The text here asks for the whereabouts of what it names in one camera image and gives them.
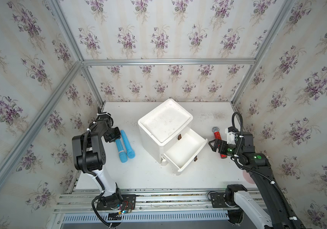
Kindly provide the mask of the blue plastic tool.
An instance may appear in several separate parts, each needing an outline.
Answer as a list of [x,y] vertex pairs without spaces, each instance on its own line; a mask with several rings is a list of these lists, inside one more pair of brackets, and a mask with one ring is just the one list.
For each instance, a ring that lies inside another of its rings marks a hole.
[[121,130],[120,133],[127,151],[127,157],[130,159],[135,158],[135,151],[133,150],[125,131]]

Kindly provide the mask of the white drawer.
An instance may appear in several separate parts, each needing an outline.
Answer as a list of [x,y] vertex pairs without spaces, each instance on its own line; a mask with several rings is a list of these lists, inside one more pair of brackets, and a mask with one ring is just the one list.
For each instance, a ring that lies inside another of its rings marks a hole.
[[191,162],[194,162],[207,143],[208,139],[204,139],[194,130],[189,129],[180,140],[163,153],[162,158],[175,169],[176,175],[179,176]]

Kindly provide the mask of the white plastic drawer cabinet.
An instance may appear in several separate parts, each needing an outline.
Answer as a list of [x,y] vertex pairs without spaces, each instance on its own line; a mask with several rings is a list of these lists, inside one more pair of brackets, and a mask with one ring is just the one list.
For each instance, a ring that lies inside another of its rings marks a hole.
[[173,99],[167,99],[138,120],[144,149],[162,163],[164,153],[191,127],[193,115]]

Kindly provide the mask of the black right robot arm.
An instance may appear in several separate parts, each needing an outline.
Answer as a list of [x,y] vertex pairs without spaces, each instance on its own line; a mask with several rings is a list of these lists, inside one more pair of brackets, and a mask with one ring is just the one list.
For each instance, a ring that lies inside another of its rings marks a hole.
[[227,140],[215,138],[208,144],[212,151],[229,157],[237,168],[250,175],[266,208],[263,209],[248,189],[240,184],[227,185],[223,193],[209,192],[213,208],[231,208],[227,218],[233,225],[240,225],[247,215],[258,229],[304,229],[306,226],[279,187],[269,160],[263,153],[255,151],[253,135],[244,130],[241,113],[235,112],[231,122],[232,126],[226,134]]

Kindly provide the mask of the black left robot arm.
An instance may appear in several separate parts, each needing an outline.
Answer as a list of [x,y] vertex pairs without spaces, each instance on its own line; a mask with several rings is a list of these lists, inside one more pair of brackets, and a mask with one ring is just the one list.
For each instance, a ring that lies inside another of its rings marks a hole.
[[111,114],[97,108],[97,117],[89,124],[85,133],[72,138],[74,166],[76,170],[88,175],[99,188],[100,194],[92,202],[92,210],[97,218],[107,227],[116,227],[108,223],[99,214],[96,204],[101,203],[109,210],[116,210],[123,203],[117,183],[111,178],[105,164],[107,161],[103,140],[113,143],[121,138],[118,127],[114,127]]

